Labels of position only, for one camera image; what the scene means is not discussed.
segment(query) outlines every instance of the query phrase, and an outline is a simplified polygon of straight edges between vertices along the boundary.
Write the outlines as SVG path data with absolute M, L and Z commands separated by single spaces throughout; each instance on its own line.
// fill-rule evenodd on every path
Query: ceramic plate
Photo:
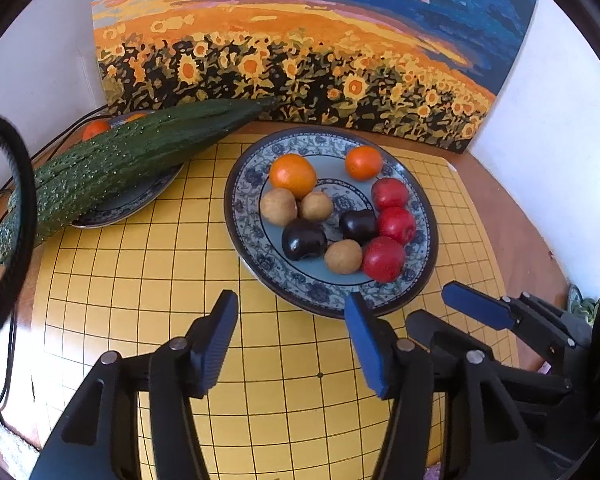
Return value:
M 127 116 L 116 117 L 111 121 L 111 126 L 123 123 Z M 93 229 L 115 224 L 128 218 L 167 189 L 183 166 L 184 164 L 173 166 L 161 174 L 139 180 L 135 186 L 105 200 L 96 209 L 71 222 L 71 225 L 80 229 Z
M 411 192 L 408 209 L 416 220 L 407 262 L 395 282 L 378 283 L 361 271 L 340 276 L 328 270 L 322 258 L 289 261 L 282 251 L 282 228 L 260 217 L 260 197 L 272 188 L 271 164 L 283 153 L 299 153 L 318 174 L 316 189 L 333 200 L 334 214 L 322 223 L 327 238 L 342 239 L 339 214 L 372 208 L 371 186 L 376 179 L 356 182 L 344 166 L 349 150 L 363 144 L 373 146 L 355 135 L 326 128 L 285 130 L 250 146 L 234 165 L 226 184 L 224 219 L 246 267 L 281 298 L 314 314 L 342 318 L 345 298 L 352 292 L 362 293 L 377 316 L 388 314 L 411 301 L 434 269 L 438 228 L 429 200 L 413 175 L 381 148 L 384 167 L 378 178 L 393 177 L 407 185 Z

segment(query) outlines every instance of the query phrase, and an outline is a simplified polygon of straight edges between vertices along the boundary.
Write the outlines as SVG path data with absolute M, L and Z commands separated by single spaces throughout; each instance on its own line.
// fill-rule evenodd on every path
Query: small potato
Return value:
M 333 213 L 333 202 L 321 191 L 312 191 L 300 203 L 300 218 L 312 222 L 323 222 Z
M 294 194 L 283 187 L 267 191 L 260 199 L 260 214 L 273 225 L 286 226 L 298 217 Z
M 362 265 L 362 248 L 355 240 L 341 240 L 329 246 L 324 263 L 336 274 L 353 274 Z

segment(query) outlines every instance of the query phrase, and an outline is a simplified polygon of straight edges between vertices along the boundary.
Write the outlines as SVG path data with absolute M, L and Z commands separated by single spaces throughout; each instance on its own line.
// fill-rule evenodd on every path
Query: orange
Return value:
M 382 170 L 382 155 L 371 146 L 358 146 L 344 159 L 349 176 L 358 182 L 375 177 Z
M 82 132 L 82 140 L 93 139 L 96 135 L 106 132 L 110 129 L 109 123 L 104 119 L 96 119 L 87 124 Z
M 129 115 L 129 117 L 127 117 L 125 119 L 125 124 L 130 123 L 131 121 L 135 121 L 136 119 L 139 119 L 140 117 L 144 117 L 145 115 L 146 115 L 146 112 L 136 112 L 135 114 L 131 114 L 131 115 Z
M 279 156 L 271 165 L 269 178 L 273 187 L 288 189 L 294 194 L 296 200 L 301 200 L 308 195 L 318 182 L 311 163 L 295 153 Z

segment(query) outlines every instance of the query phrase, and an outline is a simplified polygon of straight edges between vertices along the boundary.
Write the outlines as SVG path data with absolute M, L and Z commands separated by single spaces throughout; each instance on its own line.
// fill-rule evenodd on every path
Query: green vegetable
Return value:
M 136 180 L 189 160 L 275 104 L 273 99 L 216 99 L 167 108 L 76 144 L 35 171 L 36 245 Z M 0 265 L 14 238 L 18 197 L 0 224 Z

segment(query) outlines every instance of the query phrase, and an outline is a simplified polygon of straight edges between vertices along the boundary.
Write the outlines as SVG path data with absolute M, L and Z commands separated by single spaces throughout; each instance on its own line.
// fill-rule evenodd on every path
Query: apple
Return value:
M 378 233 L 406 245 L 416 234 L 416 220 L 406 209 L 388 207 L 378 216 Z
M 402 245 L 386 236 L 379 236 L 365 248 L 362 271 L 376 282 L 391 283 L 400 276 L 406 259 Z
M 371 200 L 376 209 L 405 207 L 409 201 L 409 189 L 396 178 L 381 178 L 371 187 Z

